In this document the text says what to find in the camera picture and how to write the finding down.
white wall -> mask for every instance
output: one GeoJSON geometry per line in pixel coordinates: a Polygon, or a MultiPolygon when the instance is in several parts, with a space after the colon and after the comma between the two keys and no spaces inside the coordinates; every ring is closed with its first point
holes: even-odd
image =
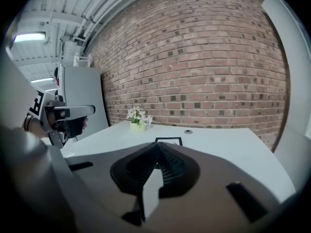
{"type": "Polygon", "coordinates": [[[301,189],[311,171],[311,140],[305,137],[311,111],[311,63],[299,25],[283,0],[265,0],[262,7],[282,41],[290,70],[289,113],[275,156],[301,189]]]}

small flower pot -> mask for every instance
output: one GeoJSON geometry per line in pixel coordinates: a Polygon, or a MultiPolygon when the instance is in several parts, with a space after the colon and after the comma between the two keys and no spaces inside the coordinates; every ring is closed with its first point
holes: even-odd
{"type": "Polygon", "coordinates": [[[132,133],[141,133],[144,132],[147,128],[147,124],[146,123],[130,123],[130,131],[132,133]]]}

white flower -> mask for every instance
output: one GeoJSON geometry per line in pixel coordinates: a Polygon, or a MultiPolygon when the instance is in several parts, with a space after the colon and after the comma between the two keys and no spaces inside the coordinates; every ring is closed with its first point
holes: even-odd
{"type": "Polygon", "coordinates": [[[133,108],[132,108],[132,109],[128,109],[127,112],[128,112],[128,113],[133,113],[133,112],[134,112],[134,109],[133,109],[133,108]]]}
{"type": "Polygon", "coordinates": [[[127,117],[126,117],[126,119],[128,119],[128,118],[131,118],[131,117],[133,117],[134,116],[134,114],[135,114],[135,112],[134,111],[128,111],[128,113],[127,113],[127,117]]]}
{"type": "Polygon", "coordinates": [[[151,123],[152,123],[152,116],[148,116],[146,121],[147,121],[147,123],[148,123],[149,126],[150,126],[151,123]]]}
{"type": "Polygon", "coordinates": [[[144,116],[146,114],[145,111],[138,111],[138,113],[141,115],[141,116],[144,116]]]}
{"type": "Polygon", "coordinates": [[[139,108],[139,106],[137,106],[137,107],[133,107],[133,110],[134,110],[134,111],[140,111],[141,108],[139,108]]]}

ceiling fixture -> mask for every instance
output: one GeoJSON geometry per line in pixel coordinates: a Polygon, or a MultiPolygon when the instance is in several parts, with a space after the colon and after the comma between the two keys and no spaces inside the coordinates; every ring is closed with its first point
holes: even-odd
{"type": "Polygon", "coordinates": [[[54,89],[49,89],[49,90],[45,90],[45,91],[56,91],[57,88],[54,88],[54,89]]]}
{"type": "Polygon", "coordinates": [[[23,33],[15,36],[14,42],[21,41],[44,41],[45,33],[23,33]]]}
{"type": "Polygon", "coordinates": [[[47,79],[42,79],[42,80],[32,80],[31,83],[37,83],[41,81],[49,81],[49,80],[54,80],[53,78],[47,78],[47,79]]]}

white table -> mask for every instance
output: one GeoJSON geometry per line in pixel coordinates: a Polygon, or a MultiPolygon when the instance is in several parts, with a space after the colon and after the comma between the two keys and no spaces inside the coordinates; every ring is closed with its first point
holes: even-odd
{"type": "Polygon", "coordinates": [[[249,129],[197,129],[152,125],[143,133],[131,133],[129,121],[90,135],[63,148],[64,157],[96,154],[128,148],[156,137],[181,137],[183,146],[224,158],[266,186],[283,202],[295,193],[294,185],[285,169],[249,129]]]}

